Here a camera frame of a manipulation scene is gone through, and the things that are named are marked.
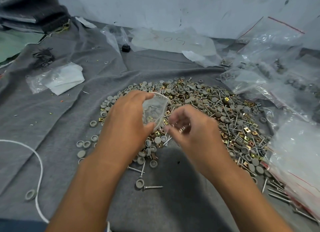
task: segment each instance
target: dark gray cloth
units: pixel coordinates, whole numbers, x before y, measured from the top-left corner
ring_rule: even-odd
[[[47,47],[53,48],[57,59],[49,68],[68,61],[80,64],[85,82],[60,96],[52,95],[50,90],[33,95],[25,75],[39,73],[30,67],[34,61],[31,55],[38,48]],[[87,29],[73,21],[69,31],[27,46],[0,79],[0,139],[20,141],[37,149],[44,165],[39,204],[48,219],[76,172],[80,150],[76,148],[77,141],[90,140],[102,128],[100,123],[90,128],[89,123],[99,118],[100,104],[107,96],[114,96],[133,83],[180,76],[222,86],[215,80],[222,69],[197,68],[182,54],[147,50],[122,56],[123,60],[99,29]],[[24,201],[26,192],[38,184],[37,157],[15,144],[0,143],[0,147],[0,217],[41,220],[34,201]],[[174,141],[159,149],[157,156],[158,167],[151,169],[147,163],[144,180],[146,185],[164,188],[138,191],[134,184],[139,173],[127,170],[109,211],[108,220],[114,231],[238,231],[218,192],[194,171]],[[132,166],[141,169],[137,164]],[[303,220],[291,214],[285,204],[273,202],[288,220]],[[309,226],[303,231],[311,231]]]

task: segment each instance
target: hand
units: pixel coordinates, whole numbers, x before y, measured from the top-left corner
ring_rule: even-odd
[[[184,153],[204,176],[208,169],[218,170],[225,162],[231,162],[222,142],[218,123],[191,105],[184,105],[172,112],[167,133],[180,145]]]
[[[153,93],[131,91],[111,107],[99,136],[96,151],[102,153],[109,165],[124,169],[143,148],[155,123],[142,123],[142,103]]]

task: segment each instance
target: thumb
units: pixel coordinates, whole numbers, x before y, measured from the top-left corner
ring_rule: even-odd
[[[148,124],[144,125],[144,131],[146,136],[149,136],[151,133],[153,133],[153,129],[156,127],[156,124],[154,122],[149,122]]]
[[[170,125],[166,125],[164,129],[167,133],[169,133],[169,135],[174,139],[174,141],[176,141],[176,143],[182,147],[182,144],[184,143],[183,134],[180,133],[178,129]]]

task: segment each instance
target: left hand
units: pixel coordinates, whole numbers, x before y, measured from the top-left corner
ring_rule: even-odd
[[[95,148],[95,152],[99,152],[100,158],[108,165],[127,168],[142,150],[155,127],[154,122],[143,125],[142,103],[153,96],[153,93],[131,91],[111,107]]]

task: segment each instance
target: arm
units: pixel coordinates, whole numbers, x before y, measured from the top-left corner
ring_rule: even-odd
[[[154,123],[142,123],[142,103],[152,97],[132,91],[112,106],[94,152],[80,163],[46,232],[104,231],[117,184],[153,131]]]
[[[240,231],[292,232],[263,197],[251,177],[232,161],[217,121],[190,105],[175,110],[166,131],[217,189]],[[178,129],[186,127],[183,133]]]

